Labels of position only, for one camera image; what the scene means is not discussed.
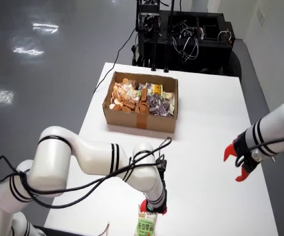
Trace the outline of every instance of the plastic bag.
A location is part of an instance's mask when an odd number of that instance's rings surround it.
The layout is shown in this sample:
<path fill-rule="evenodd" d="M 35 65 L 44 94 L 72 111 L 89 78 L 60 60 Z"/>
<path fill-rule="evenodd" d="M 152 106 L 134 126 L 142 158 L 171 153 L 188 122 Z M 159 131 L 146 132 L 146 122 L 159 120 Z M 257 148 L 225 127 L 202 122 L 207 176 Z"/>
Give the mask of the plastic bag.
<path fill-rule="evenodd" d="M 148 96 L 147 102 L 152 115 L 162 117 L 170 116 L 170 103 L 163 99 L 163 97 L 158 93 Z"/>
<path fill-rule="evenodd" d="M 122 83 L 115 83 L 113 89 L 113 99 L 135 103 L 135 98 L 138 96 L 138 91 L 135 90 L 136 82 L 133 80 L 123 79 Z"/>
<path fill-rule="evenodd" d="M 157 219 L 157 213 L 141 212 L 139 205 L 138 225 L 134 236 L 155 236 L 154 228 Z"/>

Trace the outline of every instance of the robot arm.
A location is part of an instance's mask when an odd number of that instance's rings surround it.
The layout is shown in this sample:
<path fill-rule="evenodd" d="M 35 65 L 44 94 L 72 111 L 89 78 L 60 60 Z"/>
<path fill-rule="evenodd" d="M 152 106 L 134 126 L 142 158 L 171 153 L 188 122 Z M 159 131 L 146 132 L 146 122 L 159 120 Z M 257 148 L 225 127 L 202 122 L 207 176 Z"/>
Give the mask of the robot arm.
<path fill-rule="evenodd" d="M 284 104 L 260 119 L 240 134 L 224 153 L 224 161 L 230 155 L 236 156 L 236 167 L 242 164 L 241 176 L 236 181 L 244 181 L 262 161 L 284 151 L 284 141 L 263 145 L 263 143 L 284 138 Z"/>
<path fill-rule="evenodd" d="M 140 158 L 151 151 L 153 148 L 149 144 L 140 144 L 134 148 L 133 156 Z M 23 162 L 18 169 L 30 169 L 27 180 L 34 189 L 66 189 L 71 156 L 76 157 L 81 170 L 88 175 L 106 176 L 129 163 L 123 148 L 118 144 L 90 142 L 67 129 L 52 126 L 42 132 L 34 162 Z M 139 162 L 144 163 L 155 163 L 154 155 Z M 126 172 L 116 176 L 123 179 L 125 175 Z M 167 191 L 163 178 L 156 166 L 137 167 L 132 171 L 126 182 L 145 194 L 146 200 L 142 203 L 141 210 L 166 213 Z M 0 186 L 0 207 L 6 212 L 21 211 L 30 201 L 31 197 L 19 176 L 11 177 L 10 181 Z"/>

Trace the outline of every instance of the open cardboard box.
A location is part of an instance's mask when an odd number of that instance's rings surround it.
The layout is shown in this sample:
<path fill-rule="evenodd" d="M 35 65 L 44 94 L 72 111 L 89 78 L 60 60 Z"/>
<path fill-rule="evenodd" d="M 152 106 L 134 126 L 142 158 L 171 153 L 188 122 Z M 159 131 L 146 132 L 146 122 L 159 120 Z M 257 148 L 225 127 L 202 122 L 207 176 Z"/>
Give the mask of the open cardboard box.
<path fill-rule="evenodd" d="M 145 84 L 149 82 L 163 85 L 163 90 L 165 92 L 173 92 L 175 94 L 173 117 L 127 113 L 124 111 L 114 111 L 109 109 L 114 85 L 116 82 L 121 83 L 124 78 L 127 78 L 128 80 L 135 80 L 137 81 L 137 84 Z M 131 74 L 116 71 L 113 75 L 103 103 L 103 111 L 108 124 L 173 133 L 175 131 L 178 116 L 178 80 L 159 75 Z"/>

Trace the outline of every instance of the food package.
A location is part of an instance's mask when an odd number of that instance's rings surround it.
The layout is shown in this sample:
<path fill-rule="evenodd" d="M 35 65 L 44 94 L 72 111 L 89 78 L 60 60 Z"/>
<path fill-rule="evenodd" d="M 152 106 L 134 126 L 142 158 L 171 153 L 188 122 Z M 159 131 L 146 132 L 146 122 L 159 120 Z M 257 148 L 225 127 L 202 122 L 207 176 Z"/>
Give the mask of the food package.
<path fill-rule="evenodd" d="M 163 98 L 168 100 L 168 101 L 172 101 L 172 99 L 174 98 L 174 93 L 173 92 L 163 92 Z"/>
<path fill-rule="evenodd" d="M 147 96 L 152 96 L 155 93 L 163 96 L 163 85 L 155 85 L 151 83 L 146 83 L 145 85 L 147 87 Z"/>
<path fill-rule="evenodd" d="M 173 112 L 175 110 L 175 96 L 172 98 L 172 101 L 170 102 L 170 115 L 173 116 Z"/>
<path fill-rule="evenodd" d="M 141 212 L 139 205 L 138 219 L 138 225 L 134 236 L 155 236 L 154 228 L 157 219 L 157 213 L 144 211 Z"/>
<path fill-rule="evenodd" d="M 170 103 L 163 99 L 158 93 L 147 98 L 149 111 L 152 115 L 168 117 L 170 116 Z"/>
<path fill-rule="evenodd" d="M 135 103 L 135 98 L 138 96 L 138 91 L 135 90 L 136 82 L 128 79 L 123 79 L 122 83 L 115 83 L 113 89 L 113 99 L 119 101 L 127 101 Z"/>

